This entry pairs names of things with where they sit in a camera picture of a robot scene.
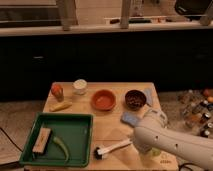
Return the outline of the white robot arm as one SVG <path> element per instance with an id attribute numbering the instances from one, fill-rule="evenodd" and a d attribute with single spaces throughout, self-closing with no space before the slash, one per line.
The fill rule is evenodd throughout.
<path id="1" fill-rule="evenodd" d="M 167 124 L 162 110 L 148 109 L 134 127 L 135 148 L 143 154 L 152 147 L 158 148 L 213 171 L 213 140 L 170 130 Z"/>

